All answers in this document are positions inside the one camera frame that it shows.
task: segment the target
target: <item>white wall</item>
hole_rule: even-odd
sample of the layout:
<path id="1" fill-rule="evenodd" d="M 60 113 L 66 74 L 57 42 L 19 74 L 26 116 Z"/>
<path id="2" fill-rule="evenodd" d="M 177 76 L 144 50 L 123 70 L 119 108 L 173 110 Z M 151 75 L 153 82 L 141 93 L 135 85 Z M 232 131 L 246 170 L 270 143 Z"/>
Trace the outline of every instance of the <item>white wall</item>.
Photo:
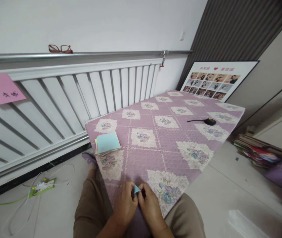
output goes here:
<path id="1" fill-rule="evenodd" d="M 189 50 L 207 0 L 0 0 L 0 54 Z M 185 39 L 180 41 L 181 32 Z M 175 89 L 187 56 L 168 57 L 155 94 Z"/>
<path id="2" fill-rule="evenodd" d="M 282 91 L 276 95 L 270 102 L 254 114 L 246 124 L 258 126 L 265 119 L 272 116 L 277 110 L 282 108 Z"/>
<path id="3" fill-rule="evenodd" d="M 259 60 L 259 64 L 227 100 L 227 103 L 246 108 L 240 124 L 282 89 L 282 31 Z"/>

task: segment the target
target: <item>red eyeglasses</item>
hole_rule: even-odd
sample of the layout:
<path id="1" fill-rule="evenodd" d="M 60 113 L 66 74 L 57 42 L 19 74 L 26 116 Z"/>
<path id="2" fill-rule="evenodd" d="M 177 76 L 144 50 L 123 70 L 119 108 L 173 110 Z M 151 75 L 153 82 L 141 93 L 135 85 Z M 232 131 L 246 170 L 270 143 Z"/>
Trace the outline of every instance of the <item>red eyeglasses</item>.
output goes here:
<path id="1" fill-rule="evenodd" d="M 72 49 L 70 48 L 70 45 L 62 45 L 60 47 L 61 50 L 59 50 L 59 48 L 56 45 L 48 45 L 48 49 L 49 52 L 52 53 L 65 53 L 65 54 L 73 54 L 74 52 L 72 51 Z"/>

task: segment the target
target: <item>sock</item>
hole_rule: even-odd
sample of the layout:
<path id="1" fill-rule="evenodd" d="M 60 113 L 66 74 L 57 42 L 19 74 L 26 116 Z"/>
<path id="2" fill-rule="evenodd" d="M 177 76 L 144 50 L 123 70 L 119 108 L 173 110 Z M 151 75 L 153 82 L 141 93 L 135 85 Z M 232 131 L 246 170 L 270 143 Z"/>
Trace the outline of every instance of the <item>sock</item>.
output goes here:
<path id="1" fill-rule="evenodd" d="M 96 159 L 88 153 L 82 153 L 81 156 L 87 161 L 87 163 L 89 164 L 89 170 L 90 169 L 98 169 L 98 164 Z"/>

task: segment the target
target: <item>white radiator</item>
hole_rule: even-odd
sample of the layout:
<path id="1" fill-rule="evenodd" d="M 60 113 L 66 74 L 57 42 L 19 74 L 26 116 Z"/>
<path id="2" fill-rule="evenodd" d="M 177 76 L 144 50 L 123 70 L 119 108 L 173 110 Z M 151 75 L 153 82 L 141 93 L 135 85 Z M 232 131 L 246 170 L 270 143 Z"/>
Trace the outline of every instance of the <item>white radiator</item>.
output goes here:
<path id="1" fill-rule="evenodd" d="M 27 98 L 0 105 L 0 174 L 87 140 L 89 120 L 152 97 L 161 62 L 0 70 Z"/>

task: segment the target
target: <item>person's left hand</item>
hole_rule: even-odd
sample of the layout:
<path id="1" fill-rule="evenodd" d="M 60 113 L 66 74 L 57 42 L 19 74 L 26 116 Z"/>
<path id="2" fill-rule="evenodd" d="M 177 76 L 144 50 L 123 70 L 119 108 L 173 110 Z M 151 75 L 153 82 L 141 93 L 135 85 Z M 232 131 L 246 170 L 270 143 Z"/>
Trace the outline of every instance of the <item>person's left hand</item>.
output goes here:
<path id="1" fill-rule="evenodd" d="M 132 181 L 127 181 L 122 184 L 121 193 L 114 204 L 113 217 L 115 222 L 127 228 L 133 219 L 134 213 L 138 206 L 138 197 L 136 194 L 131 196 L 135 184 Z"/>

